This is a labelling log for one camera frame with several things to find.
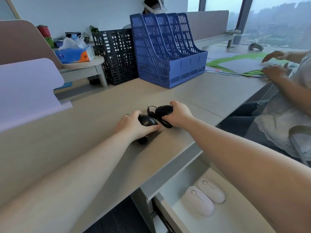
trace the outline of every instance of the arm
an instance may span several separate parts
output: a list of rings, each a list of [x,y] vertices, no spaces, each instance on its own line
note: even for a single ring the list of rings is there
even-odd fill
[[[1,233],[67,233],[118,164],[129,144],[161,126],[145,127],[140,111],[124,116],[116,133],[41,179],[0,210]]]
[[[189,132],[276,232],[310,232],[310,168],[194,118],[184,104],[171,104],[173,113],[163,119]]]
[[[286,76],[287,69],[282,66],[265,67],[262,72],[277,86],[288,101],[311,117],[311,89],[290,80]]]
[[[266,55],[263,58],[262,62],[267,62],[267,61],[271,60],[272,58],[275,58],[278,60],[288,60],[288,61],[300,64],[302,58],[304,58],[308,52],[309,52],[308,50],[307,51],[299,51],[299,52],[293,52],[293,51],[283,52],[283,51],[276,50],[276,51]]]

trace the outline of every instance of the black computer mouse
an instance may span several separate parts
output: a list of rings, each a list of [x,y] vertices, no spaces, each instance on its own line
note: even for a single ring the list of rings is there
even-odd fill
[[[158,118],[162,118],[165,115],[170,115],[171,113],[173,113],[172,105],[162,105],[155,110],[155,114]]]
[[[138,116],[138,121],[140,122],[141,125],[144,125],[146,127],[152,126],[152,125],[158,125],[158,123],[150,116],[141,114]],[[148,139],[147,137],[142,137],[137,140],[139,144],[144,145],[147,144]]]

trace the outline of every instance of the jeans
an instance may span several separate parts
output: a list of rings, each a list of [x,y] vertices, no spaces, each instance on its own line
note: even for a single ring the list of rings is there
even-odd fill
[[[269,141],[266,138],[266,135],[259,130],[258,125],[254,122],[255,116],[252,115],[257,108],[258,102],[244,103],[222,122],[220,122],[218,127],[226,132],[244,137],[284,154],[294,160],[300,161],[300,159],[290,156],[283,149],[277,147],[272,141]]]

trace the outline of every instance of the tissue box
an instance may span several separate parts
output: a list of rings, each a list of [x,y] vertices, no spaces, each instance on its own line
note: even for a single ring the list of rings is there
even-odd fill
[[[95,58],[95,53],[92,46],[89,46],[87,49],[67,48],[63,50],[56,50],[55,54],[62,64],[87,62]]]

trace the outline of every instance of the mouse cable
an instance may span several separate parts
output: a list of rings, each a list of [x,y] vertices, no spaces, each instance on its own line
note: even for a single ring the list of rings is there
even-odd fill
[[[162,120],[162,118],[159,118],[154,112],[151,112],[150,111],[150,107],[154,107],[154,108],[157,108],[155,106],[148,106],[148,109],[147,109],[147,115],[154,118],[154,119],[157,119],[163,126],[165,126],[166,128],[172,128],[173,126],[169,123],[169,122],[166,122],[164,120]]]

